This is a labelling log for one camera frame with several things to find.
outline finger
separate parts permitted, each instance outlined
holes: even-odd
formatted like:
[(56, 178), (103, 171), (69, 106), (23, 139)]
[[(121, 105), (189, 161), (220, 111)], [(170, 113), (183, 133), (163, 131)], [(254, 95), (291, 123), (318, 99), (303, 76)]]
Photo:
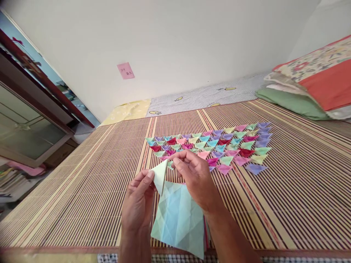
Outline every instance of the finger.
[(173, 163), (175, 165), (175, 168), (177, 169), (177, 172), (179, 172), (182, 177), (184, 178), (185, 182), (187, 180), (191, 180), (195, 175), (192, 174), (192, 172), (189, 170), (189, 167), (179, 158), (174, 158)]
[(136, 195), (143, 195), (145, 191), (150, 187), (155, 177), (154, 171), (149, 171), (144, 179), (140, 182), (137, 189), (134, 191)]

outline pink origami triangle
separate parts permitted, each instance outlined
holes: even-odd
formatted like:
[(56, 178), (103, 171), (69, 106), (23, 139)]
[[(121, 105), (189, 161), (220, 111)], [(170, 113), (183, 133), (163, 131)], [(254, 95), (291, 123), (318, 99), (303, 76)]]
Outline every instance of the pink origami triangle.
[(226, 175), (231, 169), (233, 169), (233, 166), (225, 164), (216, 165), (216, 167), (224, 175)]
[(242, 132), (243, 130), (245, 130), (246, 126), (247, 126), (247, 124), (241, 125), (241, 126), (237, 126), (237, 127), (235, 127), (234, 130), (237, 130), (237, 131), (239, 131), (239, 132)]
[(206, 157), (210, 154), (210, 151), (207, 152), (198, 152), (197, 156), (199, 156), (200, 158), (206, 160)]
[(243, 166), (244, 164), (246, 164), (250, 160), (251, 160), (250, 158), (245, 158), (245, 157), (241, 157), (241, 156), (234, 156), (234, 162), (239, 166)]

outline folded paper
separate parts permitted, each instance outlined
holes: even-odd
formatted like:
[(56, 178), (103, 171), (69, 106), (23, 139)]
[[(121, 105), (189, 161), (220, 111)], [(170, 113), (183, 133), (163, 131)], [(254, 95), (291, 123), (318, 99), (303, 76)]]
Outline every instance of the folded paper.
[(256, 155), (265, 155), (271, 149), (272, 149), (271, 147), (256, 147), (254, 153)]
[(225, 156), (225, 157), (219, 158), (219, 162), (221, 164), (230, 165), (231, 161), (233, 161), (233, 156)]
[(216, 166), (217, 161), (218, 161), (218, 158), (212, 158), (207, 160), (209, 166)]
[(217, 168), (222, 174), (226, 175), (227, 173), (229, 173), (229, 171), (230, 171), (231, 169), (233, 169), (233, 166), (221, 164), (221, 165), (217, 165), (216, 168)]
[(266, 159), (268, 155), (251, 155), (250, 159), (252, 163), (263, 164), (264, 159)]
[(250, 161), (250, 158), (245, 158), (245, 157), (241, 157), (238, 155), (234, 156), (234, 162), (239, 166), (243, 166), (244, 164), (246, 164), (249, 161)]
[(268, 167), (258, 164), (248, 164), (245, 168), (254, 175), (258, 175), (260, 172), (266, 170)]

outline green origami triangle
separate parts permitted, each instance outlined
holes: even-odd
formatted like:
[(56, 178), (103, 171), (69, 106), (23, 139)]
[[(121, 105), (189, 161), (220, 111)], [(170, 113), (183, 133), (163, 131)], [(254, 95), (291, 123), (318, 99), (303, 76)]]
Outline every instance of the green origami triangle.
[(247, 133), (247, 131), (235, 131), (234, 132), (234, 136), (236, 136), (236, 137), (238, 137), (238, 138), (242, 138), (242, 137), (244, 137), (244, 135)]
[(254, 129), (256, 128), (256, 126), (257, 126), (257, 123), (255, 123), (255, 124), (250, 124), (250, 125), (246, 126), (246, 129), (248, 129), (248, 130), (254, 130)]
[(165, 153), (166, 152), (154, 152), (154, 155), (156, 155), (157, 157), (162, 157)]
[(182, 146), (181, 144), (174, 144), (174, 145), (171, 145), (171, 147), (172, 147), (174, 150), (179, 150), (179, 148), (180, 148), (181, 146)]
[(251, 142), (242, 142), (240, 148), (242, 149), (247, 149), (247, 150), (251, 150), (252, 145), (255, 143), (256, 141), (251, 141)]
[(254, 154), (265, 155), (271, 149), (272, 149), (272, 147), (256, 147)]
[(205, 145), (206, 145), (206, 142), (199, 142), (199, 143), (194, 144), (195, 148), (198, 148), (198, 149), (204, 148)]
[(162, 195), (163, 193), (163, 186), (165, 184), (167, 164), (168, 164), (168, 159), (164, 160), (158, 166), (151, 169), (155, 173), (154, 184), (160, 195)]
[(263, 160), (267, 157), (268, 155), (251, 155), (250, 156), (250, 162), (252, 163), (257, 163), (257, 164), (263, 164)]
[(233, 160), (233, 158), (234, 158), (234, 156), (222, 157), (222, 158), (219, 158), (219, 162), (221, 164), (230, 165), (230, 163)]

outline bamboo mat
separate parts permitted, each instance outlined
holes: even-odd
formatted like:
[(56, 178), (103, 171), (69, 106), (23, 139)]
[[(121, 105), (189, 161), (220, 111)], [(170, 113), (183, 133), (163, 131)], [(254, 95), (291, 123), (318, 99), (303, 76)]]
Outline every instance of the bamboo mat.
[[(226, 176), (211, 173), (225, 206), (262, 256), (350, 257), (351, 139), (262, 100), (99, 127), (0, 223), (1, 246), (114, 253), (127, 184), (161, 162), (145, 137), (267, 121), (274, 134), (269, 169), (258, 176), (237, 166)], [(182, 182), (175, 170), (166, 179)], [(184, 253), (154, 239), (151, 245), (156, 254)]]

